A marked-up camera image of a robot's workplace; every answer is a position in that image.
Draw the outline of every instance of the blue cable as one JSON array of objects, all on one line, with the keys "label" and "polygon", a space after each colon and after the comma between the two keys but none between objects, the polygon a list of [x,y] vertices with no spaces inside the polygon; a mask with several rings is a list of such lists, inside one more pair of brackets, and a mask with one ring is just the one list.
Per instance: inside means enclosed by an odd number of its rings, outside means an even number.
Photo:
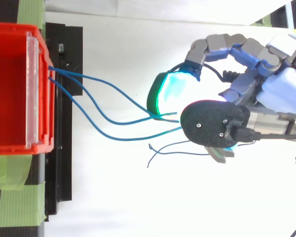
[{"label": "blue cable", "polygon": [[94,121],[92,120],[92,118],[88,115],[88,113],[83,109],[83,107],[70,95],[70,93],[63,88],[63,86],[61,86],[57,81],[55,81],[53,78],[51,77],[48,77],[48,79],[54,83],[56,86],[58,86],[71,100],[72,102],[74,102],[75,105],[77,105],[77,107],[83,112],[83,114],[86,116],[86,118],[90,121],[90,123],[95,127],[96,130],[98,130],[98,132],[100,132],[103,136],[109,138],[109,139],[112,139],[112,140],[115,140],[115,141],[124,141],[124,142],[131,142],[131,141],[142,141],[142,140],[148,140],[148,139],[152,139],[152,138],[155,138],[155,137],[159,137],[159,136],[162,136],[162,135],[165,135],[165,134],[168,134],[170,132],[174,132],[174,131],[178,131],[180,129],[182,129],[181,127],[177,127],[177,128],[174,128],[174,129],[171,129],[171,130],[168,130],[168,131],[165,131],[165,132],[161,132],[161,133],[158,133],[156,135],[153,135],[153,136],[148,136],[148,137],[139,137],[139,138],[116,138],[116,137],[112,137],[112,136],[109,136],[107,135],[105,132],[103,132],[95,123]]},{"label": "blue cable", "polygon": [[149,143],[149,149],[153,150],[155,152],[155,154],[151,157],[151,159],[148,162],[147,168],[149,168],[150,162],[153,160],[153,158],[157,155],[157,154],[161,154],[161,155],[169,155],[169,154],[186,154],[186,155],[195,155],[195,156],[209,156],[209,154],[197,154],[197,153],[188,153],[188,152],[168,152],[168,153],[161,153],[160,151],[169,147],[169,146],[173,146],[173,145],[177,145],[177,144],[181,144],[181,143],[185,143],[185,142],[190,142],[189,140],[187,141],[183,141],[183,142],[176,142],[176,143],[172,143],[169,145],[166,145],[162,148],[159,149],[159,151],[156,151],[151,144]]},{"label": "blue cable", "polygon": [[[54,68],[49,66],[49,70],[52,71],[56,71],[58,73],[65,73],[67,75],[72,75],[72,76],[77,76],[77,77],[81,77],[81,78],[87,78],[87,79],[91,79],[91,80],[95,80],[101,83],[104,83],[106,85],[109,85],[111,87],[113,87],[115,90],[117,90],[119,93],[121,93],[123,96],[125,96],[130,102],[132,102],[134,105],[136,105],[139,109],[141,109],[142,111],[146,112],[147,114],[149,114],[150,116],[155,115],[154,113],[146,110],[144,107],[142,107],[140,104],[138,104],[136,101],[134,101],[132,98],[130,98],[125,92],[123,92],[121,89],[119,89],[117,86],[113,85],[112,83],[109,83],[108,81],[105,80],[101,80],[101,79],[97,79],[97,78],[93,78],[93,77],[89,77],[89,76],[85,76],[79,73],[73,73],[73,72],[69,72],[63,69],[58,69],[58,68]],[[167,121],[167,122],[175,122],[175,123],[180,123],[177,120],[170,120],[170,119],[164,119],[164,118],[160,118],[162,121]]]},{"label": "blue cable", "polygon": [[93,98],[93,96],[90,94],[90,92],[87,90],[87,88],[85,88],[83,86],[83,84],[81,84],[76,78],[73,78],[69,75],[67,75],[66,73],[61,73],[61,72],[58,72],[59,74],[65,76],[66,78],[74,81],[76,84],[78,84],[84,91],[85,93],[89,96],[89,98],[92,100],[93,104],[95,105],[95,107],[98,109],[98,111],[100,112],[100,114],[109,122],[113,123],[113,124],[116,124],[116,125],[131,125],[131,124],[136,124],[136,123],[139,123],[139,122],[143,122],[143,121],[147,121],[147,120],[150,120],[150,119],[156,119],[156,118],[160,118],[162,116],[167,116],[167,115],[176,115],[177,113],[167,113],[167,114],[163,114],[163,115],[152,115],[148,118],[143,118],[143,119],[139,119],[139,120],[135,120],[135,121],[132,121],[132,122],[116,122],[112,119],[110,119],[109,117],[107,117],[103,111],[101,110],[101,108],[99,107],[99,105],[97,104],[97,102],[95,101],[95,99]]}]

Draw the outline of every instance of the screw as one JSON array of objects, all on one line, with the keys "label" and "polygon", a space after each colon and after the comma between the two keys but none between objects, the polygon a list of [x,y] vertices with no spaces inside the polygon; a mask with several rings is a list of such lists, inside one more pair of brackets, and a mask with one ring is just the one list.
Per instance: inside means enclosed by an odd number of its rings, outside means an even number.
[{"label": "screw", "polygon": [[58,45],[58,52],[59,52],[59,53],[64,53],[64,44],[63,44],[63,43],[60,43],[60,44]]}]

